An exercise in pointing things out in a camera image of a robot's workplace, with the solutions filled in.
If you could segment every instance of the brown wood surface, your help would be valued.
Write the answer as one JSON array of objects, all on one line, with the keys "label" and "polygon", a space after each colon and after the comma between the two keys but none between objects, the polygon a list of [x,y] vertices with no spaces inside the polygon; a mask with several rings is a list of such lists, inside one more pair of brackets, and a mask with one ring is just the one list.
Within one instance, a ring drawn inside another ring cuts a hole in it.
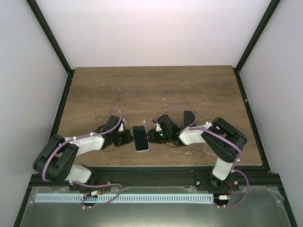
[{"label": "brown wood surface", "polygon": [[[147,130],[154,128],[151,119],[172,105],[193,108],[197,125],[222,117],[248,138],[240,164],[262,164],[231,66],[77,68],[58,134],[73,137],[95,130],[107,122],[115,105],[123,109],[128,129],[142,124]],[[183,111],[168,111],[179,126]],[[202,166],[215,161],[204,152],[204,144],[180,148],[151,144],[149,151],[137,153],[133,142],[112,152],[96,150],[76,158],[76,163],[89,166]]]}]

